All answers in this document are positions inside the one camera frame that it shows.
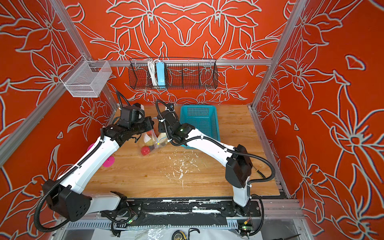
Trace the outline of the clear mesh wall bin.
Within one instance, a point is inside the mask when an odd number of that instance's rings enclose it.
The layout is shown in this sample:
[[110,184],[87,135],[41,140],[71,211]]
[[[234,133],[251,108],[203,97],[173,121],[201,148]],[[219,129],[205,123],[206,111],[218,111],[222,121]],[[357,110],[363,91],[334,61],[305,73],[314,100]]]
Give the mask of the clear mesh wall bin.
[[80,61],[65,73],[61,82],[74,98],[97,98],[111,75],[107,61]]

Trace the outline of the clear zip top bag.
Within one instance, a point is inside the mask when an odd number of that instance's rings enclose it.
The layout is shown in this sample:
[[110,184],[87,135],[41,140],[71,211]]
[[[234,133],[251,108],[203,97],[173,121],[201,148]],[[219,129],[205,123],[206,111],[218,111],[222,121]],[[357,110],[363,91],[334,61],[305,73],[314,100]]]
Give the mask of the clear zip top bag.
[[165,147],[165,146],[158,146],[158,138],[157,137],[159,136],[159,134],[160,133],[156,132],[155,130],[150,130],[148,132],[143,133],[140,140],[139,140],[140,152],[141,152],[141,148],[143,146],[149,146],[152,150],[150,153],[152,153],[152,152],[154,152],[160,148]]

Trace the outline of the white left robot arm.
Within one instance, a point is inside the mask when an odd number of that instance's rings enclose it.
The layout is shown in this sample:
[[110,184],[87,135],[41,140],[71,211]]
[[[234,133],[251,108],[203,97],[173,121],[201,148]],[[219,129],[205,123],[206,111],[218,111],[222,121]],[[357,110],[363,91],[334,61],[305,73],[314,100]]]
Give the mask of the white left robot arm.
[[[130,211],[126,196],[113,192],[91,197],[83,192],[93,175],[113,153],[128,140],[138,140],[141,134],[151,131],[153,126],[151,117],[145,116],[143,105],[136,103],[123,106],[117,123],[101,128],[99,138],[75,165],[56,180],[47,180],[43,184],[44,195],[34,214],[36,229],[42,233],[54,232],[68,222],[76,222],[91,213],[102,213],[113,223],[124,224],[123,220],[118,221],[116,218]],[[44,205],[65,220],[54,227],[43,226],[40,213]]]

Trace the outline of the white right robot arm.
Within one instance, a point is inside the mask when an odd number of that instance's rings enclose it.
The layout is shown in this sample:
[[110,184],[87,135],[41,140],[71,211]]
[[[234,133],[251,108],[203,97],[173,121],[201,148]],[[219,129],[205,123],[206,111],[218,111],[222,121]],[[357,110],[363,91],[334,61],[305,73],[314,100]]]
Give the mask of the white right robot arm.
[[[236,147],[223,144],[203,134],[194,126],[181,124],[174,111],[158,111],[159,131],[164,132],[170,143],[174,146],[188,146],[197,149],[217,160],[225,167],[225,178],[233,187],[233,202],[244,208],[251,199],[251,187],[254,183],[269,182],[275,178],[276,170],[266,159],[248,153],[247,149],[238,145]],[[266,164],[271,174],[260,179],[251,179],[254,165],[251,159]]]

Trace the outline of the dark red apple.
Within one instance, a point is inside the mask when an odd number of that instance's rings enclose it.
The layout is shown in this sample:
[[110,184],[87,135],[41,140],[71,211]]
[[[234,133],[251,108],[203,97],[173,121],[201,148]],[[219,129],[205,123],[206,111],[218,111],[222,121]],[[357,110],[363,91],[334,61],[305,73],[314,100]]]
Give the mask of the dark red apple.
[[151,150],[151,148],[150,148],[149,146],[143,146],[143,147],[141,148],[141,154],[142,154],[143,156],[148,155],[151,151],[152,151],[152,150]]

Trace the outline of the pink plastic goblet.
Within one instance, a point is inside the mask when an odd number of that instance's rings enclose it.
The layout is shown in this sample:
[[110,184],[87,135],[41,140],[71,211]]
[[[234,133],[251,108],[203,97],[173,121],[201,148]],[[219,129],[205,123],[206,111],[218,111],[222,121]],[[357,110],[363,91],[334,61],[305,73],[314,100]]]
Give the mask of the pink plastic goblet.
[[[89,147],[87,148],[87,151],[89,151],[94,145],[95,145],[95,144],[91,144],[91,145],[89,145]],[[103,166],[104,168],[109,168],[109,167],[111,167],[114,163],[115,163],[115,157],[110,156],[110,157],[108,157],[108,158],[104,161],[104,163],[102,164],[102,166]]]

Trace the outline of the teal plastic basket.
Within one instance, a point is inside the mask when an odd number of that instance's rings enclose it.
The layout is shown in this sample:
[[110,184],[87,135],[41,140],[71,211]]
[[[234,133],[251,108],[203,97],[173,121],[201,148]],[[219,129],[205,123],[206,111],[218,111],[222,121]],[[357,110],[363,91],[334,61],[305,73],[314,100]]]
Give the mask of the teal plastic basket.
[[186,105],[181,107],[180,124],[184,129],[194,127],[205,136],[220,142],[217,109],[208,105]]

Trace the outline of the light blue power strip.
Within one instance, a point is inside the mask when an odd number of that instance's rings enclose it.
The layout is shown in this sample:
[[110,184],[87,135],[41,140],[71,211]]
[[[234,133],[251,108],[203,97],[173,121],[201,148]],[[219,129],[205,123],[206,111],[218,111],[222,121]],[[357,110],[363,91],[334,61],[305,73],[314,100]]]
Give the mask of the light blue power strip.
[[157,70],[158,86],[159,88],[165,88],[166,87],[165,64],[163,62],[157,62],[156,70]]

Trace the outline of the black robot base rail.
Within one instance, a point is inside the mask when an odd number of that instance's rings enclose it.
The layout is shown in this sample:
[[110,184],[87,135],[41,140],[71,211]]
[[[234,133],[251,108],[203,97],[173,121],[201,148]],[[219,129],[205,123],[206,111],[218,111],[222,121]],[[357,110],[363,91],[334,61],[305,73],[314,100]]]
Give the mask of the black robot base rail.
[[218,198],[147,198],[127,199],[116,210],[102,211],[103,219],[121,221],[115,228],[192,227],[240,229],[259,224],[262,210],[258,201],[245,207],[231,197]]

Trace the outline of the yellow black tape measure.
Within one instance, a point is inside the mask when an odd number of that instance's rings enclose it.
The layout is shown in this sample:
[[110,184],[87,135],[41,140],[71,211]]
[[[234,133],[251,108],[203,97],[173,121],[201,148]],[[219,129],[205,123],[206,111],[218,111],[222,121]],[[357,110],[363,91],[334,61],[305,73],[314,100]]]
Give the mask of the yellow black tape measure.
[[187,236],[184,232],[177,230],[173,233],[171,240],[187,240]]

